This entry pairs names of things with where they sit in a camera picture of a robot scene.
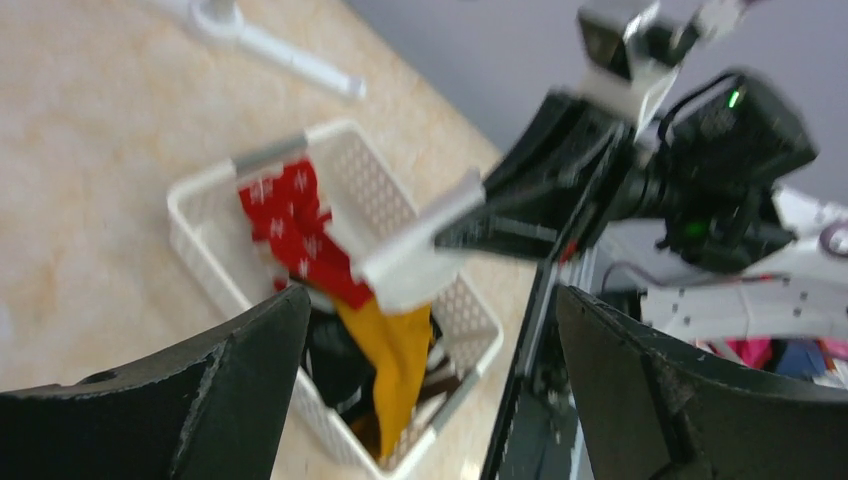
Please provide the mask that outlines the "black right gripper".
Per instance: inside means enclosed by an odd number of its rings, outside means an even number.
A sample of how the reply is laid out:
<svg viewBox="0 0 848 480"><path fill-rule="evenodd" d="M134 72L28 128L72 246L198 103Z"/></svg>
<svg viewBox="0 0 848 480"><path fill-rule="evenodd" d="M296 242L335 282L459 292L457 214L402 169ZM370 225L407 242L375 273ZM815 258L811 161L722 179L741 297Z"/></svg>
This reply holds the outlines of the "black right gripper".
<svg viewBox="0 0 848 480"><path fill-rule="evenodd" d="M441 228L438 249L523 260L569 258L606 226L656 216L656 181L640 165L632 121L550 90L483 181L485 199Z"/></svg>

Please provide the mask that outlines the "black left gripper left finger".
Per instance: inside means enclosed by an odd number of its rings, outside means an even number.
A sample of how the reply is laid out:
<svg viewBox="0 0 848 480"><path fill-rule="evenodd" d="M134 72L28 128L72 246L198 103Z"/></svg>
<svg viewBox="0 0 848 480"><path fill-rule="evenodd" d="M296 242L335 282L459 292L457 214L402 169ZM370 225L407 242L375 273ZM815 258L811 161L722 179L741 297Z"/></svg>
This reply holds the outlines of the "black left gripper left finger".
<svg viewBox="0 0 848 480"><path fill-rule="evenodd" d="M1 396L5 479L267 479L311 312L290 287L74 385Z"/></svg>

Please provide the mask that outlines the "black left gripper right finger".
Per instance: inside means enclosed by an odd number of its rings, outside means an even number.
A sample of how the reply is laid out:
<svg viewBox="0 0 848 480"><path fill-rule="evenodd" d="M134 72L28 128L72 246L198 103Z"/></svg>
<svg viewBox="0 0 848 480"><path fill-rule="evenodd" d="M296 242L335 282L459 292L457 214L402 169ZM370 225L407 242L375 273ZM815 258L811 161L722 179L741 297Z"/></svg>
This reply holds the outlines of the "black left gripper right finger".
<svg viewBox="0 0 848 480"><path fill-rule="evenodd" d="M721 359L570 286L565 364L598 479L843 479L847 393Z"/></svg>

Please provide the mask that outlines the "white sock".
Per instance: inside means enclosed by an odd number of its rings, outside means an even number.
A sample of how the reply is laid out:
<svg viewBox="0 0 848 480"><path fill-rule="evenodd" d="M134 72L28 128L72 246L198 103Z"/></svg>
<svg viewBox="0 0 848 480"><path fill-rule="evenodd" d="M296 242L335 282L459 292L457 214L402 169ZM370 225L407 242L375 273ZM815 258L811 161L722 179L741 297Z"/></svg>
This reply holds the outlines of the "white sock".
<svg viewBox="0 0 848 480"><path fill-rule="evenodd" d="M364 281L390 315L432 302L456 280L466 256L437 250L436 233L485 199L476 168L421 211L383 171L332 181L323 193L332 210L328 232L348 253L353 278Z"/></svg>

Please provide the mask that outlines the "black sock with grey pattern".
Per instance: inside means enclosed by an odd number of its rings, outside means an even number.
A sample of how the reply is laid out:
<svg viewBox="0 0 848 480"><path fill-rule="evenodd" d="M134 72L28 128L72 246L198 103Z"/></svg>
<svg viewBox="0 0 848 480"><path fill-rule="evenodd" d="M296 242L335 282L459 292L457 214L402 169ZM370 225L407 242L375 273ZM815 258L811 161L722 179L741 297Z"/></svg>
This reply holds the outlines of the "black sock with grey pattern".
<svg viewBox="0 0 848 480"><path fill-rule="evenodd" d="M376 370L338 315L312 310L301 367L324 403L346 423L375 413Z"/></svg>

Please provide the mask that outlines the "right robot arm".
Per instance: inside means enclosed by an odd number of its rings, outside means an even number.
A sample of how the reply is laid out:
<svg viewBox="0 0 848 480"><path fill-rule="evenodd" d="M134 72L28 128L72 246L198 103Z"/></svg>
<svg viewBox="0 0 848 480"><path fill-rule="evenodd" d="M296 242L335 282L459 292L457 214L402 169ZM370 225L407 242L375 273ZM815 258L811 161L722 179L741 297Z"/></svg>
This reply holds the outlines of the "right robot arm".
<svg viewBox="0 0 848 480"><path fill-rule="evenodd" d="M438 248L545 263L587 254L612 223L660 220L656 246L710 274L640 293L645 322L677 338L847 335L847 210L784 187L816 157L799 115L761 77L699 87L659 146L567 92L548 93L485 179L481 205L439 228Z"/></svg>

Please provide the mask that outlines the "white perforated plastic basket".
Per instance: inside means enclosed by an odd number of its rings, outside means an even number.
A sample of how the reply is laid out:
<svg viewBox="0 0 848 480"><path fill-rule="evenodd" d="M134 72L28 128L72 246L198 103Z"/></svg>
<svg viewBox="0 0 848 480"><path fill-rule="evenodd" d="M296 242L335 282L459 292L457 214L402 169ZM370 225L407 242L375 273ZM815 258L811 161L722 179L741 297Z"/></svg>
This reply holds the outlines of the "white perforated plastic basket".
<svg viewBox="0 0 848 480"><path fill-rule="evenodd" d="M333 195L338 242L353 257L412 222L418 208L362 127L336 120L297 136L216 163L176 182L167 195L170 242L191 274L228 317L237 316L273 292L272 268L254 246L237 195L239 183L307 155L319 182ZM444 434L446 425L486 374L503 343L503 328L466 275L456 274L433 303L446 350L461 383L424 423L411 424L385 461L365 450L339 415L327 407L312 380L299 372L291 408L312 428L328 454L374 479L407 479Z"/></svg>

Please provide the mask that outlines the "white clothes rack stand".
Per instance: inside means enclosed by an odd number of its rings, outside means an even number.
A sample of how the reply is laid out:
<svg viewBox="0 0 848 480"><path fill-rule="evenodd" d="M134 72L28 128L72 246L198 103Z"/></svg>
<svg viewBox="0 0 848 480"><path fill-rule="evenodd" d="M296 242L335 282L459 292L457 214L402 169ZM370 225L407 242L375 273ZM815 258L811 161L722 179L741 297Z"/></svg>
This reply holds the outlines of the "white clothes rack stand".
<svg viewBox="0 0 848 480"><path fill-rule="evenodd" d="M198 41L215 48L237 49L297 75L340 97L361 100L366 82L248 22L234 0L148 1Z"/></svg>

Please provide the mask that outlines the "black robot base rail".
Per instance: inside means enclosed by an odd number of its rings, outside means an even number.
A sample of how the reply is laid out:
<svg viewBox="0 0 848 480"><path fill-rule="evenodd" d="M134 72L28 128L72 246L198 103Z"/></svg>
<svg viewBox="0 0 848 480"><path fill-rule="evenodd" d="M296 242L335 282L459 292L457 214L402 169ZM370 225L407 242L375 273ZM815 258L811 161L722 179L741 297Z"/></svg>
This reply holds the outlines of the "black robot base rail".
<svg viewBox="0 0 848 480"><path fill-rule="evenodd" d="M481 479L592 479L555 315L560 285L592 286L592 252L537 269Z"/></svg>

